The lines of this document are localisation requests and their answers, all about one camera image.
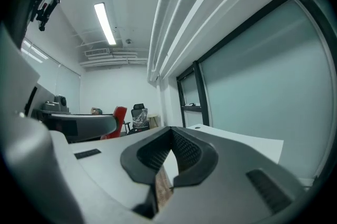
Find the person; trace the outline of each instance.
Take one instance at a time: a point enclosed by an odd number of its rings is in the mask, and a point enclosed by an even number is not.
[[[103,114],[103,111],[99,108],[91,108],[91,114]]]

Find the red chair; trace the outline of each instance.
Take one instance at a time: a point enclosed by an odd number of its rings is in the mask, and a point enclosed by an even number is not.
[[[113,116],[117,119],[118,128],[110,134],[101,136],[101,140],[118,138],[121,136],[121,130],[126,115],[126,111],[127,111],[126,107],[118,107],[118,106],[116,107]]]

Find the ceiling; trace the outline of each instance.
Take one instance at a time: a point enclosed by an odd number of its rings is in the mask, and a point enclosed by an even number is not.
[[[103,34],[94,5],[104,2],[108,19],[117,42],[113,47],[149,49],[158,0],[62,0],[60,8],[71,24],[74,35],[82,42],[78,52],[80,61],[86,60],[84,51],[111,47]],[[139,57],[147,57],[143,52]]]

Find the black mesh chair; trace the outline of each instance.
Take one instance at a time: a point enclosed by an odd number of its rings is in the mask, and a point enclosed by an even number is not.
[[[150,123],[147,119],[147,109],[144,104],[135,104],[131,110],[132,130],[127,135],[142,132],[150,129]]]

